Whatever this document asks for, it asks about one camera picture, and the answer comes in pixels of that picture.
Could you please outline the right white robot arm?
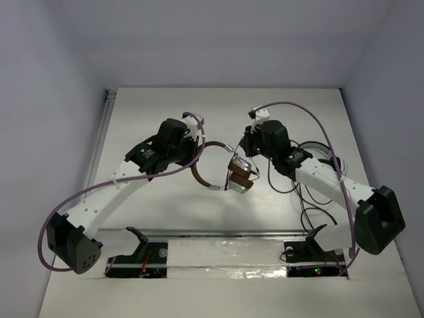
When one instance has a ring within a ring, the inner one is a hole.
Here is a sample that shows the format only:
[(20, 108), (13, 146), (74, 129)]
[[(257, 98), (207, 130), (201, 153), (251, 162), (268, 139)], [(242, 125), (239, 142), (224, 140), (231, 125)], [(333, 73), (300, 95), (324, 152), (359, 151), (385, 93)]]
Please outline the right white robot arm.
[(379, 255), (404, 230), (405, 221), (392, 189), (376, 189), (339, 176), (308, 151), (292, 146), (281, 122), (268, 120), (245, 127), (241, 147), (246, 156), (265, 157), (277, 173), (313, 188), (351, 213), (347, 223), (321, 225), (308, 236), (305, 250), (311, 259), (321, 260), (330, 250), (354, 244)]

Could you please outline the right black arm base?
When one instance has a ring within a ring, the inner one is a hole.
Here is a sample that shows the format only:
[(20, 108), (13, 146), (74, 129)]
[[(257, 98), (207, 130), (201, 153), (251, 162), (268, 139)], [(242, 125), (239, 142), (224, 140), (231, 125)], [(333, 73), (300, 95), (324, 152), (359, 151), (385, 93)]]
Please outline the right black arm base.
[(315, 242), (316, 234), (325, 228), (320, 225), (312, 230), (305, 240), (284, 243), (284, 251), (280, 260), (287, 265), (289, 278), (336, 277), (346, 268), (344, 256), (336, 256), (335, 251), (325, 252)]

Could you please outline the brown silver headphones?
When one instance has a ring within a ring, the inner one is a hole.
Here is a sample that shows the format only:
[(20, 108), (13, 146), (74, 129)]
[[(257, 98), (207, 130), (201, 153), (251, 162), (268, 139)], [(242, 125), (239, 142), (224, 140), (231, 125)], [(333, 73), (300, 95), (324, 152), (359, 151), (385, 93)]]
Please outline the brown silver headphones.
[(213, 140), (205, 143), (205, 148), (211, 146), (223, 148), (233, 155), (227, 166), (225, 184), (213, 185), (204, 180), (199, 174), (196, 164), (191, 167), (191, 174), (195, 180), (203, 187), (213, 191), (228, 191), (230, 189), (240, 194), (248, 192), (253, 187), (255, 181), (251, 176), (256, 176), (257, 179), (260, 178), (258, 168), (254, 168), (248, 160), (242, 158), (236, 150), (226, 142)]

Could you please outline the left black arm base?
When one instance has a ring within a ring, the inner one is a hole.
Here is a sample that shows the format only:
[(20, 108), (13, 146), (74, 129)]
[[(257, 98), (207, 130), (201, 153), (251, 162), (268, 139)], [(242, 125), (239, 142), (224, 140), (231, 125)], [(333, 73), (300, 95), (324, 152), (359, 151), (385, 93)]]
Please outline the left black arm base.
[(107, 261), (104, 275), (107, 278), (167, 278), (168, 242), (150, 242), (149, 238), (134, 227), (126, 230), (139, 241), (130, 255), (112, 256)]

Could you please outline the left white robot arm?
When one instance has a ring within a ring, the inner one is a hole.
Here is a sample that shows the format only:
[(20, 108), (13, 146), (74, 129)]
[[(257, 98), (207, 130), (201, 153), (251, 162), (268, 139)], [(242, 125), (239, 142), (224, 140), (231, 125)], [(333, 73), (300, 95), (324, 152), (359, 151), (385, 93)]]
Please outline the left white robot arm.
[(37, 249), (53, 272), (84, 274), (101, 258), (142, 260), (148, 238), (134, 227), (101, 236), (104, 222), (138, 189), (154, 179), (192, 167), (205, 148), (204, 118), (190, 112), (166, 119), (158, 132), (134, 146), (112, 176), (61, 202), (41, 228)]

